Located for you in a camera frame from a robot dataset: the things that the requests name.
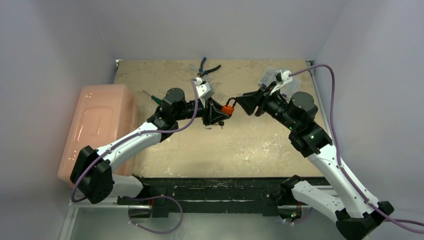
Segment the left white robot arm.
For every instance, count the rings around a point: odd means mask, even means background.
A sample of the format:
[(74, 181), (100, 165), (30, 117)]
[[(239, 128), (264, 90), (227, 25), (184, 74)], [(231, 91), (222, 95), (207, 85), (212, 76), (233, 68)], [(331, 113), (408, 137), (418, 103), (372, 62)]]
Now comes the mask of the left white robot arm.
[(87, 199), (97, 204), (108, 197), (128, 197), (138, 205), (146, 203), (149, 191), (141, 180), (132, 175), (115, 175), (115, 170), (143, 150), (186, 129), (195, 118), (201, 118), (205, 126), (223, 126), (235, 107), (229, 103), (221, 105), (210, 96), (203, 100), (200, 95), (206, 93), (199, 86), (195, 99), (186, 101), (182, 89), (171, 88), (155, 113), (141, 126), (107, 145), (82, 148), (70, 175), (74, 184), (71, 201), (77, 203)]

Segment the orange black padlock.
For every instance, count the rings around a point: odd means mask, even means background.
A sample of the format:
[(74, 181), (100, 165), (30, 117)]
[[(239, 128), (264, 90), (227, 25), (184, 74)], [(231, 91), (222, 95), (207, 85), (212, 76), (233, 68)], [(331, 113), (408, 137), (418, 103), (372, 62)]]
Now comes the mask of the orange black padlock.
[(227, 100), (226, 104), (222, 106), (221, 112), (223, 112), (226, 115), (231, 116), (234, 113), (236, 103), (237, 103), (236, 98), (230, 97)]

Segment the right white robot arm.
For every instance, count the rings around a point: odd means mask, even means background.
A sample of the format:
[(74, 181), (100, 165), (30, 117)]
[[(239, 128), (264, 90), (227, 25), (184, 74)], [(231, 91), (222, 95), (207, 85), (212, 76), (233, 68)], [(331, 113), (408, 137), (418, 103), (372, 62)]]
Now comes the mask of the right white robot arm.
[(318, 107), (306, 92), (296, 92), (290, 100), (268, 88), (235, 98), (247, 115), (264, 113), (290, 130), (292, 146), (307, 158), (336, 192), (332, 196), (294, 175), (281, 184), (278, 204), (305, 203), (331, 219), (347, 240), (361, 240), (394, 212), (388, 201), (380, 201), (354, 176), (327, 132), (315, 122)]

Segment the black key bunch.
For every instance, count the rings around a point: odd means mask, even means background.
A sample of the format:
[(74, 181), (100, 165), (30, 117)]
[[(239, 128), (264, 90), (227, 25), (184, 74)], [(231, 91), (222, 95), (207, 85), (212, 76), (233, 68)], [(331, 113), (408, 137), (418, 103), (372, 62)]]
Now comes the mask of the black key bunch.
[(223, 129), (223, 128), (224, 128), (225, 123), (224, 123), (224, 121), (220, 121), (220, 122), (218, 123), (218, 125), (221, 127), (221, 129)]

